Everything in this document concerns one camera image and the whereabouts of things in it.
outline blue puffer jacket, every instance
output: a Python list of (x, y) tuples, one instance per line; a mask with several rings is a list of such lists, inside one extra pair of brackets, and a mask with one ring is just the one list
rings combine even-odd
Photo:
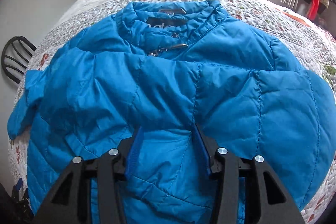
[[(27, 72), (8, 133), (13, 139), (32, 125), (36, 212), (74, 156), (98, 157), (141, 125), (138, 163), (121, 184), (128, 223), (205, 224), (215, 187), (199, 172), (195, 122), (237, 156), (264, 156), (303, 209), (332, 162), (335, 117), (324, 80), (218, 1), (130, 3), (72, 38), (46, 70)], [(242, 194), (238, 223), (244, 208)]]

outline floral bedspread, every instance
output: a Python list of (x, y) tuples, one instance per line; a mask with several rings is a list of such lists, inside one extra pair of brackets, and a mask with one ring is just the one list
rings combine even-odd
[[(112, 0), (77, 14), (52, 30), (36, 49), (27, 69), (44, 70), (55, 52), (80, 30), (121, 10), (130, 1), (202, 1), (202, 0)], [(219, 0), (232, 16), (278, 37), (306, 68), (314, 71), (330, 85), (336, 97), (336, 41), (322, 29), (304, 26), (264, 0)], [(25, 81), (21, 81), (15, 103), (21, 97)], [(14, 180), (23, 178), (26, 187), (27, 146), (29, 128), (9, 142), (9, 158)], [(313, 224), (322, 214), (336, 191), (336, 160), (320, 189), (301, 212), (305, 222)]]

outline jacket collar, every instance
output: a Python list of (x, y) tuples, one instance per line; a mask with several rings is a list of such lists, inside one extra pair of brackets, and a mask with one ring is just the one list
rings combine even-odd
[[(169, 15), (159, 13), (161, 9), (180, 9), (186, 14)], [(176, 44), (192, 44), (228, 16), (218, 0), (202, 2), (159, 2), (129, 3), (116, 14), (116, 23), (120, 36), (129, 43), (150, 52), (158, 48), (171, 47)], [(182, 26), (153, 28), (146, 22), (149, 17), (163, 19), (184, 19)]]

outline black chair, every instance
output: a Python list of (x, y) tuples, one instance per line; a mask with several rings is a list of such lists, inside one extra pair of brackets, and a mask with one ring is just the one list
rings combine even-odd
[[(23, 45), (23, 43), (26, 44), (33, 52), (36, 50), (36, 47), (29, 42), (29, 40), (25, 37), (22, 36), (16, 36), (11, 38), (5, 45), (5, 47), (2, 50), (2, 54), (1, 54), (1, 67), (3, 69), (3, 71), (5, 72), (5, 74), (12, 79), (14, 82), (20, 84), (20, 79), (17, 78), (14, 74), (12, 74), (10, 71), (8, 71), (7, 68), (15, 70), (17, 72), (19, 72), (20, 74), (24, 75), (27, 67), (25, 65), (23, 65), (23, 63), (21, 63), (18, 59), (22, 59), (24, 62), (26, 62), (26, 64), (29, 63), (30, 58), (33, 56), (33, 54), (27, 49), (27, 47), (25, 47)], [(18, 57), (12, 57), (7, 55), (7, 53), (10, 50), (10, 45), (12, 45), (12, 48), (14, 49), (15, 53), (13, 52), (12, 55), (18, 55)], [(5, 64), (5, 59), (10, 59), (12, 61), (14, 61), (15, 63), (17, 63), (19, 66), (17, 66), (15, 63), (10, 62), (10, 64)]]

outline chair back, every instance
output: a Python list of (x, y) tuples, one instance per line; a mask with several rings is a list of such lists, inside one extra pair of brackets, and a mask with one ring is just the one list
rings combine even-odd
[(36, 47), (25, 37), (16, 36), (11, 38), (6, 43), (1, 54), (1, 67), (5, 72), (6, 76), (8, 76), (17, 84), (20, 84), (21, 80), (17, 77), (18, 74), (14, 71), (17, 71), (19, 74), (24, 75), (29, 60), (33, 56), (32, 52), (34, 52), (35, 50)]

